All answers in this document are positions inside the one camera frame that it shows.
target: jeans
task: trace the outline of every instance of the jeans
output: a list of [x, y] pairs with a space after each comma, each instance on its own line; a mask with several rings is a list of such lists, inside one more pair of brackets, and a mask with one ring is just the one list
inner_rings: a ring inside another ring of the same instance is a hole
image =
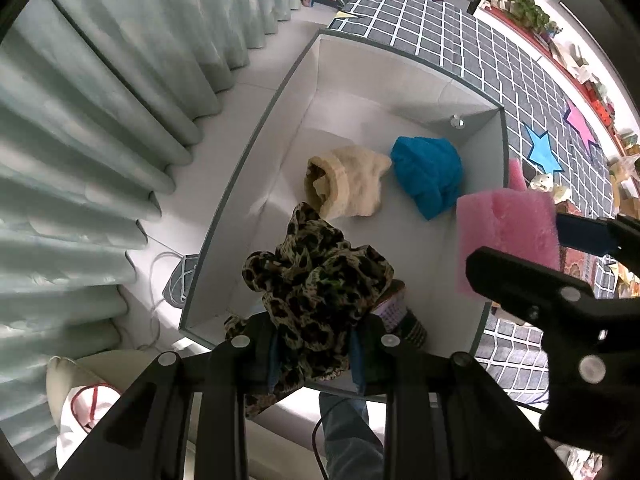
[[367, 402], [320, 393], [324, 451], [330, 480], [382, 480], [384, 448], [369, 427]]

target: metal rivet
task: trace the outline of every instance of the metal rivet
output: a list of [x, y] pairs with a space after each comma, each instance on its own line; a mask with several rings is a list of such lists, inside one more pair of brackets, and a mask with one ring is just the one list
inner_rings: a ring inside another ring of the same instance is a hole
[[535, 321], [540, 316], [540, 308], [537, 306], [532, 306], [529, 310], [527, 310], [527, 317], [529, 321]]
[[251, 342], [251, 339], [249, 339], [248, 336], [245, 336], [245, 335], [237, 335], [235, 338], [231, 340], [231, 344], [236, 348], [245, 348], [249, 346], [250, 342]]
[[453, 114], [451, 116], [450, 122], [451, 122], [451, 126], [453, 126], [457, 130], [461, 130], [462, 128], [465, 127], [465, 121], [458, 114]]
[[604, 379], [604, 376], [607, 373], [607, 367], [605, 366], [604, 361], [597, 355], [587, 355], [580, 360], [580, 364], [578, 364], [578, 371], [580, 372], [580, 377], [582, 377], [584, 382], [589, 384], [598, 384]]
[[158, 363], [161, 366], [170, 366], [175, 363], [177, 357], [173, 352], [164, 352], [158, 357]]
[[580, 297], [582, 295], [577, 288], [573, 288], [572, 286], [564, 286], [560, 289], [560, 296], [565, 298], [567, 301], [575, 303], [576, 301], [580, 300]]
[[472, 360], [471, 356], [464, 352], [456, 352], [453, 354], [453, 362], [458, 366], [469, 366]]
[[393, 347], [400, 344], [400, 338], [397, 335], [385, 334], [380, 338], [380, 342], [384, 346]]

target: white tile floor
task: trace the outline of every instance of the white tile floor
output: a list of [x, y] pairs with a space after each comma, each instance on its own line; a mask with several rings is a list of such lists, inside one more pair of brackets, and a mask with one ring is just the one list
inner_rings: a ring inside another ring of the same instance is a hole
[[154, 304], [161, 323], [156, 348], [170, 349], [182, 338], [177, 331], [181, 311], [161, 301], [164, 284], [180, 256], [200, 252], [220, 198], [263, 112], [306, 44], [334, 14], [335, 9], [319, 4], [293, 11], [292, 20], [281, 22], [278, 33], [267, 37], [265, 48], [250, 51], [250, 64], [234, 72], [235, 86], [218, 94], [222, 112], [196, 120], [204, 138], [193, 147], [193, 162], [169, 168], [176, 190], [156, 195], [162, 218], [141, 222], [148, 245], [127, 253], [137, 280], [121, 287], [129, 313], [117, 324], [123, 328], [126, 348], [152, 341], [158, 330], [155, 321], [150, 323]]

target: white bag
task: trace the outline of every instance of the white bag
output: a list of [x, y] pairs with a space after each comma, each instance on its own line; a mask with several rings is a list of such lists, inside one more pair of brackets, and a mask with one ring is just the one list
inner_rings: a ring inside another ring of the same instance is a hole
[[56, 443], [58, 468], [62, 468], [88, 433], [120, 398], [108, 384], [72, 388], [60, 416], [60, 436]]

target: blue star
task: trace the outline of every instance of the blue star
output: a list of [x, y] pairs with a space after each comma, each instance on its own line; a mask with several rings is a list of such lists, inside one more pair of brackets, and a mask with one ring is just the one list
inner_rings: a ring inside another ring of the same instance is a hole
[[545, 132], [539, 136], [528, 124], [522, 124], [524, 124], [524, 127], [527, 129], [527, 133], [533, 143], [533, 147], [529, 152], [529, 155], [527, 155], [527, 160], [539, 165], [545, 173], [553, 173], [555, 171], [564, 173], [562, 166], [560, 166], [556, 156], [551, 151], [549, 132]]

